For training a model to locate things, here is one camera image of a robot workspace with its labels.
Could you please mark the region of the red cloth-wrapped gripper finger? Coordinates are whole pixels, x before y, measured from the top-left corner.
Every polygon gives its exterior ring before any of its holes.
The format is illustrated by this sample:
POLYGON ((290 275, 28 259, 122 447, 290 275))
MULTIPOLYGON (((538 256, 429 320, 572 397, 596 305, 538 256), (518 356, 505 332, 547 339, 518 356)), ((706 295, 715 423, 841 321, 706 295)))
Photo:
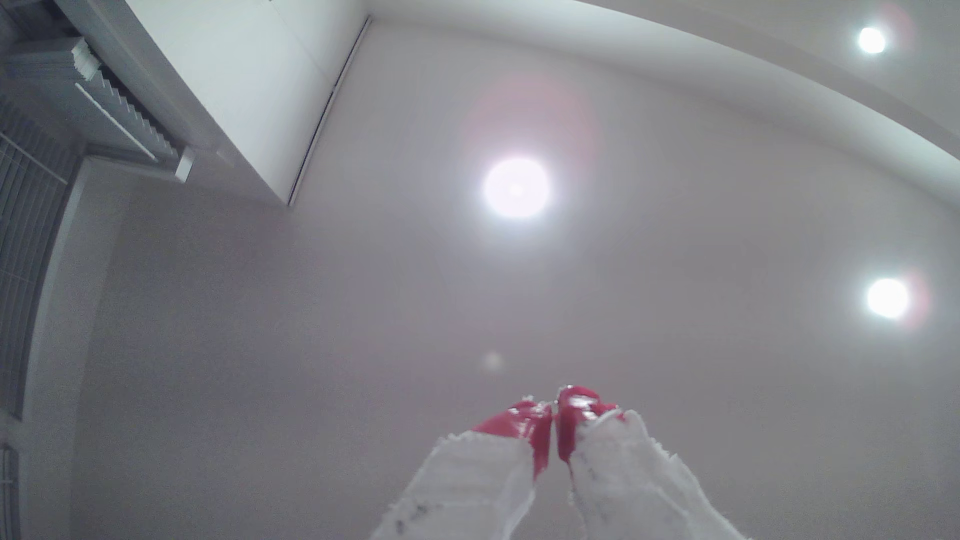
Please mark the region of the red cloth-wrapped gripper finger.
POLYGON ((522 399, 438 440, 371 539, 510 539, 546 470, 553 407, 522 399))
POLYGON ((642 415, 569 385, 557 397, 558 456, 586 539, 744 539, 642 415))

